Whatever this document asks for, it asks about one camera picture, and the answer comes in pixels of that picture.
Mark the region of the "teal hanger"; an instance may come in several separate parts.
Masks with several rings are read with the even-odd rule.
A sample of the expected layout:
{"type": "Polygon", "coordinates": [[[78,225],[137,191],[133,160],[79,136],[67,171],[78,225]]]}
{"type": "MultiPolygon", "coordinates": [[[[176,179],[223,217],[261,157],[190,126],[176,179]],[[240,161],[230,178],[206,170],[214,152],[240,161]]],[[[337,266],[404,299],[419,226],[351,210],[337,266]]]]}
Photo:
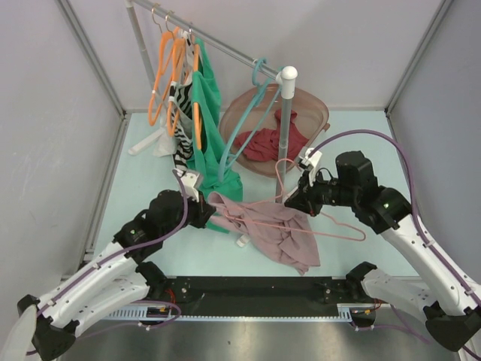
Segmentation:
{"type": "Polygon", "coordinates": [[[247,105],[246,110],[242,113],[240,116],[239,120],[237,121],[233,132],[231,133],[230,137],[228,138],[227,142],[225,143],[225,148],[224,151],[221,155],[221,159],[219,161],[219,168],[217,172],[217,178],[219,182],[223,182],[224,177],[225,177],[225,172],[234,165],[234,163],[237,161],[239,156],[243,153],[244,149],[249,145],[251,140],[253,139],[254,135],[260,130],[260,127],[262,123],[265,121],[268,113],[272,109],[275,101],[278,99],[278,97],[281,94],[282,90],[282,70],[284,69],[283,66],[280,66],[277,68],[277,75],[274,78],[277,84],[277,89],[269,103],[269,106],[267,106],[265,112],[261,116],[260,120],[257,122],[256,126],[251,130],[247,136],[247,138],[241,143],[241,145],[237,148],[236,153],[231,152],[231,147],[234,145],[234,141],[236,137],[238,136],[242,125],[246,122],[248,116],[250,115],[251,111],[258,107],[262,100],[265,97],[265,93],[267,92],[268,85],[271,83],[271,79],[267,79],[263,84],[260,84],[256,80],[256,76],[261,68],[261,65],[266,65],[267,64],[267,59],[265,57],[262,57],[260,59],[256,59],[253,61],[254,64],[254,69],[252,72],[251,76],[251,81],[253,86],[256,88],[256,93],[252,97],[250,103],[247,105]]]}

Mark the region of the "green tank top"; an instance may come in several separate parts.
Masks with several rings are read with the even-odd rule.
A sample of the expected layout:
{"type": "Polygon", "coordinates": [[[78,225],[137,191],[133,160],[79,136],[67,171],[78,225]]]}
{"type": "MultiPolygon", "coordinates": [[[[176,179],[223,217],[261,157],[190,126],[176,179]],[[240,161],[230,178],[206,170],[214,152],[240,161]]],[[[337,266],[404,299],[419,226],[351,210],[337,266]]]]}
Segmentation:
{"type": "Polygon", "coordinates": [[[225,172],[223,182],[217,178],[219,161],[225,148],[218,130],[221,94],[204,42],[200,38],[195,39],[195,51],[198,67],[192,76],[193,155],[188,166],[203,175],[199,189],[204,196],[217,192],[240,202],[244,198],[240,175],[229,169],[225,172]]]}

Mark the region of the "red garment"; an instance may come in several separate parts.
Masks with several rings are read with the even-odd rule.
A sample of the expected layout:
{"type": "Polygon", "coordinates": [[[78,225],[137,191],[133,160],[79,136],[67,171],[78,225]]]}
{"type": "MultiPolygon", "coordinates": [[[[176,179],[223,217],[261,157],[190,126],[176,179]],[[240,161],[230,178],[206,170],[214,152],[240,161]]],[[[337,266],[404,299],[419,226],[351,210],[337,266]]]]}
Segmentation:
{"type": "MultiPolygon", "coordinates": [[[[277,160],[279,153],[281,110],[274,113],[276,129],[262,128],[256,131],[251,137],[242,154],[249,160],[256,162],[267,162],[277,160]]],[[[304,137],[295,125],[298,114],[291,111],[289,125],[288,158],[294,159],[301,149],[307,144],[308,139],[304,137]]]]}

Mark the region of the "grey clothes rack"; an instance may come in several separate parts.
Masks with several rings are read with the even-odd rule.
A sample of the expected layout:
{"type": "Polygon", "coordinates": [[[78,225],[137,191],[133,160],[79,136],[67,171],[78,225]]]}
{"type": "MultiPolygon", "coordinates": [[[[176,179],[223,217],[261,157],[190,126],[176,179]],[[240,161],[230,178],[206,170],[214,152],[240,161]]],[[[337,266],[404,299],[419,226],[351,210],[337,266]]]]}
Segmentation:
{"type": "Polygon", "coordinates": [[[213,36],[207,34],[206,32],[200,30],[200,28],[192,25],[191,23],[182,20],[172,11],[165,10],[161,5],[153,3],[151,1],[127,1],[126,8],[131,21],[132,29],[135,34],[136,41],[138,43],[139,51],[141,52],[141,58],[144,63],[144,67],[149,79],[152,92],[151,98],[159,101],[161,98],[158,95],[158,86],[156,85],[156,73],[153,70],[148,52],[147,46],[142,35],[141,27],[138,22],[138,17],[135,13],[134,6],[139,5],[142,8],[151,12],[152,18],[162,17],[165,19],[165,23],[172,24],[180,27],[186,31],[191,32],[194,38],[200,38],[205,43],[213,46],[217,50],[220,50],[224,54],[236,59],[238,62],[249,66],[253,71],[261,72],[266,75],[269,79],[272,79],[278,84],[278,93],[282,99],[282,107],[280,113],[280,140],[279,140],[279,152],[278,152],[278,162],[276,164],[277,172],[277,185],[276,185],[276,195],[274,197],[275,202],[281,203],[286,199],[284,193],[283,185],[286,176],[286,162],[288,154],[288,144],[289,144],[289,130],[290,130],[290,117],[292,110],[292,100],[295,95],[295,81],[298,76],[298,71],[293,66],[286,66],[280,70],[275,70],[269,65],[261,62],[260,59],[254,59],[245,53],[231,47],[230,45],[214,38],[213,36]]]}

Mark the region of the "white garment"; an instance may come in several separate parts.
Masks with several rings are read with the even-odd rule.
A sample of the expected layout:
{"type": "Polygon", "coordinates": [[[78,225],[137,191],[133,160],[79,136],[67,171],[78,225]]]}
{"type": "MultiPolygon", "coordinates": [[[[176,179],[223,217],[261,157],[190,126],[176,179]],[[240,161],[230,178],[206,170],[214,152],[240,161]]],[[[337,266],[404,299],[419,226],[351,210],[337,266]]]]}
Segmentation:
{"type": "MultiPolygon", "coordinates": [[[[185,30],[180,28],[177,34],[180,35],[182,31],[185,31],[185,30]]],[[[159,85],[161,92],[166,88],[168,81],[170,80],[170,76],[171,76],[171,63],[165,75],[161,79],[161,82],[159,85]]],[[[156,124],[159,125],[160,136],[157,139],[154,155],[158,157],[173,155],[176,150],[176,143],[175,143],[174,137],[171,137],[168,135],[167,126],[166,126],[166,108],[165,107],[162,109],[156,124]]]]}

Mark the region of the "mauve pink tank top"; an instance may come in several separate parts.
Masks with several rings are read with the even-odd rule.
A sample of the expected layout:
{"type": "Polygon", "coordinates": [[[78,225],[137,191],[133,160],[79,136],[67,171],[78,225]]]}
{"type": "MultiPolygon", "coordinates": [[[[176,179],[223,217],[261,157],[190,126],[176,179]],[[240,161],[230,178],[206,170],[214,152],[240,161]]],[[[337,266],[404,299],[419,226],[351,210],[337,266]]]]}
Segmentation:
{"type": "Polygon", "coordinates": [[[294,268],[300,275],[320,266],[316,238],[307,215],[275,202],[235,202],[217,192],[207,197],[216,208],[210,221],[246,235],[267,258],[294,268]]]}

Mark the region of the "brown plastic basket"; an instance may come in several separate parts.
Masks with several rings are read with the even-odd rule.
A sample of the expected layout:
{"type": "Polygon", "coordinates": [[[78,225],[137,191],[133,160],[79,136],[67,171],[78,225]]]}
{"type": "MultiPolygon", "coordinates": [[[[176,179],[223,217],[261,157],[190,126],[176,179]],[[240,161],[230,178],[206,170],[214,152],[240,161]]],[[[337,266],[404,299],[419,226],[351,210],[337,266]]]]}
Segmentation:
{"type": "MultiPolygon", "coordinates": [[[[237,148],[247,138],[249,132],[256,126],[267,106],[269,106],[276,89],[277,86],[273,84],[268,86],[264,99],[258,107],[251,111],[246,122],[242,125],[241,130],[234,141],[234,145],[231,147],[232,153],[237,152],[237,148]]],[[[246,110],[247,105],[250,103],[255,93],[256,89],[252,88],[243,95],[237,97],[230,104],[227,111],[222,115],[219,125],[219,132],[224,141],[227,141],[230,137],[237,121],[242,113],[246,110]]],[[[262,128],[276,129],[277,122],[274,113],[279,109],[281,110],[281,107],[282,99],[278,98],[268,113],[265,121],[262,123],[260,130],[262,128]]],[[[293,98],[292,102],[292,111],[295,111],[298,114],[298,117],[295,121],[296,127],[300,133],[308,139],[308,142],[304,147],[311,145],[320,132],[327,131],[330,127],[330,124],[328,123],[329,112],[325,103],[302,89],[297,88],[295,90],[295,97],[293,98]]],[[[277,160],[256,162],[247,159],[243,154],[241,154],[236,162],[256,174],[274,178],[276,177],[276,161],[277,160]]]]}

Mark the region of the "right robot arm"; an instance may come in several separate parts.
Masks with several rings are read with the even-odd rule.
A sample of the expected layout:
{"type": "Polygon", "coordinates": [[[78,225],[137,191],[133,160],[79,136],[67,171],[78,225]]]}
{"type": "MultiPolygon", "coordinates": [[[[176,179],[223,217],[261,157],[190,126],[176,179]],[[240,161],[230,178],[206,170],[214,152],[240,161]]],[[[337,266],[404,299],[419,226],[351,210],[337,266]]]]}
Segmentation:
{"type": "Polygon", "coordinates": [[[431,337],[452,352],[480,330],[480,285],[456,265],[397,190],[379,185],[371,161],[360,151],[339,155],[337,174],[326,180],[322,154],[308,148],[296,162],[303,169],[284,204],[310,216],[325,205],[348,207],[355,217],[390,243],[416,270],[416,286],[363,262],[347,274],[348,296],[388,302],[425,324],[431,337]]]}

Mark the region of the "black white striped top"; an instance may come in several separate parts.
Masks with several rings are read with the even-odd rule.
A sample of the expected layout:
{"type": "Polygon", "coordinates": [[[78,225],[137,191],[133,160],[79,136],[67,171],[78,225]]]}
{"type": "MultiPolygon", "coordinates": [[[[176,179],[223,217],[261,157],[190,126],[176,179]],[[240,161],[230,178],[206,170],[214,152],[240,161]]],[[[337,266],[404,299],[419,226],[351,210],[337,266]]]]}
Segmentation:
{"type": "Polygon", "coordinates": [[[180,111],[180,119],[174,132],[176,150],[173,155],[174,167],[187,170],[188,160],[193,155],[192,145],[192,76],[194,72],[195,48],[188,32],[182,31],[181,38],[185,40],[186,52],[183,57],[183,76],[176,86],[174,104],[180,111]]]}

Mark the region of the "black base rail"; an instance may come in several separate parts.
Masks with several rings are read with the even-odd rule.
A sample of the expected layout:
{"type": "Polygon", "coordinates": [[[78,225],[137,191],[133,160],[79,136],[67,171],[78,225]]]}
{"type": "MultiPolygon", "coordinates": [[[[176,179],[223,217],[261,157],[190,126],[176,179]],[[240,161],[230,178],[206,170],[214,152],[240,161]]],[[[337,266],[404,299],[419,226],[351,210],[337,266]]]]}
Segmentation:
{"type": "Polygon", "coordinates": [[[172,301],[188,314],[313,316],[327,305],[367,304],[367,296],[346,279],[331,277],[194,277],[166,278],[149,291],[147,301],[172,301]]]}

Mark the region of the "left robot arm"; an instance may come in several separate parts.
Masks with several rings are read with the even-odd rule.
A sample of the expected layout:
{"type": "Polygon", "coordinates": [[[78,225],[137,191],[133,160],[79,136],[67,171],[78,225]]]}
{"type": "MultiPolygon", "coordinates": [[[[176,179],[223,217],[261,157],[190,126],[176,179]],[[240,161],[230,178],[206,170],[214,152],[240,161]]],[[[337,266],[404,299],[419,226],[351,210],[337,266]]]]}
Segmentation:
{"type": "Polygon", "coordinates": [[[54,360],[110,312],[145,298],[162,298],[165,276],[148,257],[182,228],[204,228],[215,212],[203,195],[184,197],[164,190],[68,280],[40,297],[21,298],[19,312],[31,305],[37,311],[34,351],[42,360],[54,360]]]}

